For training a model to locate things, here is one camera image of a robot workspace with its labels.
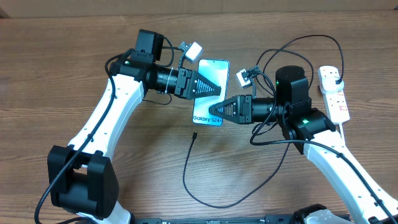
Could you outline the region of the white power strip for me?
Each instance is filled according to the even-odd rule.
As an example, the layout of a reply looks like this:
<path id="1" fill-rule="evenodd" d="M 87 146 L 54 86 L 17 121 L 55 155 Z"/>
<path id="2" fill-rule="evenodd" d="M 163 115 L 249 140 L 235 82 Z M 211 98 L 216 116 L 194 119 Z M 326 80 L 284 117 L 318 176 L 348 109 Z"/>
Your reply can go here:
<path id="1" fill-rule="evenodd" d="M 322 66 L 318 69 L 319 82 L 321 77 L 340 78 L 339 71 L 333 66 Z M 333 124 L 343 124 L 350 120 L 347 102 L 344 91 L 338 91 L 330 94 L 322 94 L 326 109 L 326 115 Z"/>

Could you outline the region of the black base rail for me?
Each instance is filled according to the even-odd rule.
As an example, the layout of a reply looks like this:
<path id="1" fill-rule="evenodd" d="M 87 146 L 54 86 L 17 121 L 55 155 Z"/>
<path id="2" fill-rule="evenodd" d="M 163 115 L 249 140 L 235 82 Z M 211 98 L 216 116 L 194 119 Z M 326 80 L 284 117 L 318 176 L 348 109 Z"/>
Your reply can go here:
<path id="1" fill-rule="evenodd" d="M 239 217 L 239 218 L 186 218 L 186 219 L 161 219 L 161 218 L 135 218 L 133 224 L 291 224 L 296 222 L 293 215 L 279 214 L 264 217 Z"/>

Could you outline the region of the blue Galaxy smartphone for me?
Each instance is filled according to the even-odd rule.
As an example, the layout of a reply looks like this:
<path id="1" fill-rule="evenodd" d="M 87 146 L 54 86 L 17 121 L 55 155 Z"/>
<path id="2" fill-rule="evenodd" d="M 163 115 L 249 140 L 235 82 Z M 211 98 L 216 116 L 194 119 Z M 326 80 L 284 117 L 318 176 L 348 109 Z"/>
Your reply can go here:
<path id="1" fill-rule="evenodd" d="M 197 98 L 193 105 L 192 121 L 195 124 L 221 126 L 223 119 L 209 113 L 209 107 L 222 102 L 226 98 L 229 78 L 229 62 L 227 60 L 200 59 L 198 72 L 209 81 L 221 87 L 220 96 Z"/>

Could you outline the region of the white charger plug adapter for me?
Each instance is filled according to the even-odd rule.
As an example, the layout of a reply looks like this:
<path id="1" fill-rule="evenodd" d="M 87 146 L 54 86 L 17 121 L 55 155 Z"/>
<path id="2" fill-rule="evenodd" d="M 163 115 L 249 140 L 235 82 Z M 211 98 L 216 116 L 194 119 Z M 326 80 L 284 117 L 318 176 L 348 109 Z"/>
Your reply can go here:
<path id="1" fill-rule="evenodd" d="M 323 94 L 335 93 L 343 90 L 345 83 L 337 77 L 321 77 L 320 91 Z"/>

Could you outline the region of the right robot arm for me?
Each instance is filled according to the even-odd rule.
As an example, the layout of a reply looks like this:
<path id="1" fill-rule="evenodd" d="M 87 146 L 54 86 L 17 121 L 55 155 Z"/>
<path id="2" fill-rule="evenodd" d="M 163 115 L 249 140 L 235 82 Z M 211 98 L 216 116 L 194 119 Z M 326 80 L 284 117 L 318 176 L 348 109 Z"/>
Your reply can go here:
<path id="1" fill-rule="evenodd" d="M 355 223 L 397 223 L 397 200 L 364 170 L 327 115 L 312 107 L 304 69 L 278 69 L 272 90 L 272 98 L 236 95 L 209 112 L 236 124 L 259 123 L 258 129 L 278 123 L 284 139 L 275 144 L 294 144 L 326 177 Z"/>

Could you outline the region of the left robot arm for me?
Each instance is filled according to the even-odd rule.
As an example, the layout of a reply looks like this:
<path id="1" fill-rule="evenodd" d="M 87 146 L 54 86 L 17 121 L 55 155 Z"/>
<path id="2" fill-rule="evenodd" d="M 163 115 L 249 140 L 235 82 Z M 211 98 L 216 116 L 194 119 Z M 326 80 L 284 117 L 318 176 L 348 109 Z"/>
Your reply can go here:
<path id="1" fill-rule="evenodd" d="M 222 89 L 202 74 L 160 64 L 167 38 L 141 29 L 136 45 L 108 59 L 108 84 L 82 130 L 67 146 L 47 156 L 49 186 L 44 198 L 81 223 L 134 223 L 119 203 L 119 182 L 112 158 L 121 133 L 149 90 L 186 100 L 218 96 Z"/>

